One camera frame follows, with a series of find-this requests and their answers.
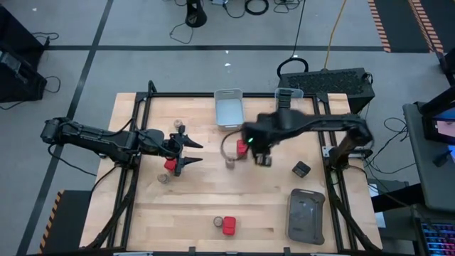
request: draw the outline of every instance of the red block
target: red block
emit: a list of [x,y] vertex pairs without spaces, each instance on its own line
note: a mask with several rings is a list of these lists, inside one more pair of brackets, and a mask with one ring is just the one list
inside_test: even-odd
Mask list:
[[223,221],[223,234],[234,235],[235,234],[235,218],[225,217]]
[[237,158],[245,159],[247,158],[248,146],[243,142],[242,139],[237,140]]
[[171,173],[173,173],[175,171],[176,166],[177,166],[177,159],[166,160],[166,163],[164,163],[164,168],[168,169],[168,171]]

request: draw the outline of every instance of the yellow cable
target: yellow cable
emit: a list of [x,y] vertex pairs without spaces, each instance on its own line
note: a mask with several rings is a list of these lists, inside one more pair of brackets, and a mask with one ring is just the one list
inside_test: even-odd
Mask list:
[[330,41],[328,42],[327,56],[326,56],[326,62],[324,63],[324,68],[327,68],[328,56],[330,55],[330,46],[332,45],[333,35],[335,33],[336,26],[338,25],[338,21],[340,20],[341,14],[343,13],[344,6],[346,5],[346,1],[347,0],[343,1],[343,5],[341,6],[340,13],[338,14],[338,18],[336,18],[336,21],[335,21],[335,26],[333,26],[332,34],[330,35]]

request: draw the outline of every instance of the wooden table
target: wooden table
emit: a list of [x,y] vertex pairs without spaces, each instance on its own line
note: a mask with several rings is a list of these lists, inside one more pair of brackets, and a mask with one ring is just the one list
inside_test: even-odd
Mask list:
[[[131,118],[134,97],[134,93],[117,95],[109,130],[120,129]],[[329,99],[332,114],[349,112],[346,95],[329,95]],[[246,120],[255,121],[259,112],[273,112],[275,103],[272,98],[244,98],[244,106]],[[293,100],[291,107],[314,114],[311,99]],[[188,165],[182,175],[172,177],[170,183],[161,184],[156,177],[166,173],[165,160],[157,156],[142,157],[127,249],[188,251],[188,247],[196,246],[198,252],[283,252],[283,247],[290,247],[292,252],[336,252],[317,133],[306,132],[272,148],[271,168],[255,166],[249,155],[248,160],[236,162],[235,169],[229,170],[220,155],[221,139],[226,132],[218,131],[214,108],[213,98],[152,99],[148,128],[160,129],[167,136],[175,132],[173,121],[182,119],[190,138],[204,146],[203,149],[186,147],[183,155],[204,160]],[[336,136],[339,143],[344,132]],[[238,137],[231,137],[225,148],[227,153],[234,154]],[[298,161],[311,167],[305,178],[291,172]],[[350,160],[350,164],[363,167],[361,160]],[[102,160],[97,178],[111,168],[110,160]],[[108,176],[93,193],[81,246],[91,242],[110,218],[119,174],[120,170]],[[344,176],[354,219],[372,242],[382,247],[365,174],[348,169]],[[287,199],[294,188],[325,195],[323,236],[326,241],[323,245],[294,242],[285,235]],[[213,225],[215,216],[237,218],[234,237],[224,236]],[[343,243],[349,248],[346,224],[341,214],[339,216]],[[121,219],[117,245],[123,224]]]

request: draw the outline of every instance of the concrete floor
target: concrete floor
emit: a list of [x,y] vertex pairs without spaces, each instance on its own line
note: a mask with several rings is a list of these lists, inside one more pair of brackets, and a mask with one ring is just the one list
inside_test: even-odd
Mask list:
[[[45,94],[39,102],[26,102],[9,111],[0,111],[0,144],[11,145],[0,154],[0,208],[2,255],[15,255],[24,234],[38,191],[45,177],[50,156],[39,134],[44,120],[65,116],[82,70],[91,65],[75,120],[107,128],[115,95],[118,92],[145,91],[152,79],[158,91],[212,92],[238,87],[245,92],[272,92],[277,87],[275,70],[289,57],[289,50],[229,50],[235,46],[292,46],[300,12],[263,16],[245,15],[232,19],[220,6],[205,4],[208,22],[194,31],[191,45],[226,46],[226,50],[99,50],[92,63],[87,62],[103,11],[111,0],[0,0],[30,32],[57,32],[54,46],[87,46],[84,50],[49,50],[42,57],[38,71],[56,75],[62,89]],[[300,46],[326,46],[341,6],[341,0],[308,0],[299,38]],[[243,1],[230,1],[233,15],[242,11]],[[101,46],[179,46],[168,33],[183,22],[185,8],[173,1],[113,0],[100,39]],[[186,40],[189,28],[182,26],[174,36]],[[348,0],[333,40],[335,46],[381,46],[367,1]],[[298,51],[310,70],[323,67],[325,52]],[[374,75],[376,98],[367,116],[378,150],[393,133],[383,127],[388,117],[402,118],[401,106],[417,100],[429,100],[448,88],[433,54],[385,52],[332,52],[328,68],[364,67]],[[298,72],[299,65],[289,65],[283,72]],[[93,153],[65,146],[62,158],[96,173],[99,159]],[[377,158],[383,171],[393,171],[414,162],[409,140],[393,142]],[[415,167],[392,175],[376,174],[387,180],[418,183]],[[28,253],[36,253],[56,193],[61,189],[90,190],[94,178],[64,164],[57,171],[44,203]]]

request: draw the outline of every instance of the keyboard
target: keyboard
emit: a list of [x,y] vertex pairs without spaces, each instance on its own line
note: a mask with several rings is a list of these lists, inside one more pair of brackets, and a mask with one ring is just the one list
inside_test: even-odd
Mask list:
[[439,232],[421,223],[429,255],[455,255],[455,225],[432,223]]
[[298,88],[304,93],[345,93],[359,95],[370,83],[363,68],[283,74],[280,87]]

